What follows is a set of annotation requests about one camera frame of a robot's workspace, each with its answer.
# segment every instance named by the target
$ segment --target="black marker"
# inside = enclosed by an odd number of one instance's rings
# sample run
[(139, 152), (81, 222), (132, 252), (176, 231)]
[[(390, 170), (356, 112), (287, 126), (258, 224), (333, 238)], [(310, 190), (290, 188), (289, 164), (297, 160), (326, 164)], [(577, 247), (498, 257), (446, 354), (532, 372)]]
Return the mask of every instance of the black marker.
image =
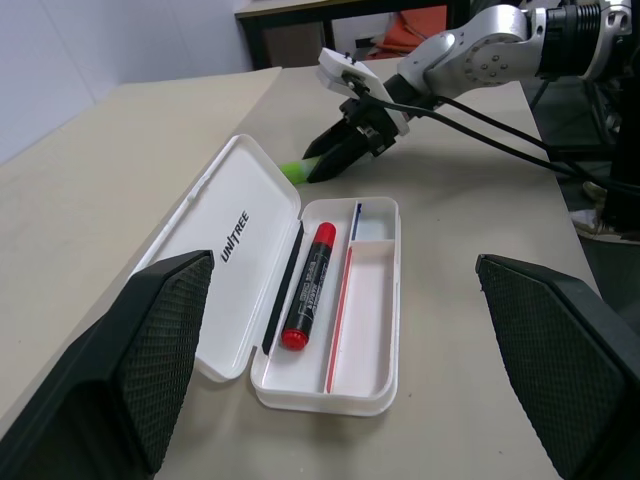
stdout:
[(290, 350), (302, 350), (309, 342), (335, 238), (333, 224), (323, 223), (318, 227), (282, 329), (282, 344)]

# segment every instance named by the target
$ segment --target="table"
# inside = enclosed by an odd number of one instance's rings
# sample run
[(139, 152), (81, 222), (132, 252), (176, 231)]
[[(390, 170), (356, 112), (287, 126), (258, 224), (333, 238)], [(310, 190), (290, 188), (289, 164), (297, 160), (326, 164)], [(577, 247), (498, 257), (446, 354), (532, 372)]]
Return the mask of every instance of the table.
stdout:
[(124, 85), (0, 167), (0, 436), (279, 72)]
[[(396, 62), (370, 66), (387, 78)], [(537, 135), (518, 84), (461, 100)], [(106, 310), (232, 131), (288, 162), (338, 118), (342, 101), (312, 68), (128, 85), (2, 166), (0, 434)], [(559, 189), (546, 171), (431, 120), (411, 128), (374, 163), (300, 189), (303, 204), (386, 195), (400, 205), (391, 409), (374, 418), (270, 410), (247, 375), (213, 384), (194, 372), (158, 479), (558, 478), (509, 387), (474, 265), (479, 253), (498, 253), (595, 289)]]
[[(371, 62), (381, 78), (395, 60)], [(517, 83), (461, 100), (537, 135)], [(283, 70), (236, 133), (276, 162), (300, 158), (339, 118), (339, 95), (312, 68)], [(526, 143), (451, 109), (448, 116), (529, 153)], [(557, 479), (509, 386), (480, 283), (480, 253), (541, 263), (595, 282), (552, 174), (432, 120), (374, 163), (300, 188), (318, 198), (385, 195), (402, 216), (399, 390), (373, 418), (271, 410), (248, 375), (192, 378), (158, 480)]]
[(321, 21), (326, 47), (335, 50), (331, 20), (447, 6), (447, 28), (469, 21), (468, 0), (252, 0), (236, 12), (244, 29), (254, 70), (271, 66), (263, 31), (268, 28)]

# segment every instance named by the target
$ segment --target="white wall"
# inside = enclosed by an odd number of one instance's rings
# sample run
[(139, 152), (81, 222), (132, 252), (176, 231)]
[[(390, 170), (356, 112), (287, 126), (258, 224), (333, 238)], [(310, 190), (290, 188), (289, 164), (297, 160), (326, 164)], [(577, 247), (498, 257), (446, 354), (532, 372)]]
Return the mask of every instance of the white wall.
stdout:
[(334, 20), (332, 23), (336, 50), (340, 53), (355, 52), (356, 39), (373, 37), (386, 32), (392, 15), (391, 13), (381, 13)]
[(124, 82), (250, 70), (248, 0), (0, 0), (0, 163)]

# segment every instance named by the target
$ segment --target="green object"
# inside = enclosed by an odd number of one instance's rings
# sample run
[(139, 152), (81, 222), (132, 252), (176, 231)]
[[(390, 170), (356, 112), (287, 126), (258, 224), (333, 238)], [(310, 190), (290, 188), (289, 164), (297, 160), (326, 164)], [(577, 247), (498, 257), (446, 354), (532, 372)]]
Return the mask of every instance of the green object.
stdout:
[(320, 160), (320, 157), (284, 163), (280, 165), (280, 171), (284, 173), (284, 176), (294, 185), (306, 183), (307, 177), (318, 163), (318, 160)]

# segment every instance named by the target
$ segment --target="marker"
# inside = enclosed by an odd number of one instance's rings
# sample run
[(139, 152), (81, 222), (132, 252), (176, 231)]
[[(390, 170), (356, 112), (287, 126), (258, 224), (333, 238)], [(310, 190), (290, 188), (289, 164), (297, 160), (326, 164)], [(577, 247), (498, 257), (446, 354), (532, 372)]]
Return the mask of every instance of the marker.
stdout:
[(282, 344), (290, 350), (302, 350), (309, 342), (335, 238), (333, 224), (325, 222), (318, 227), (282, 329)]

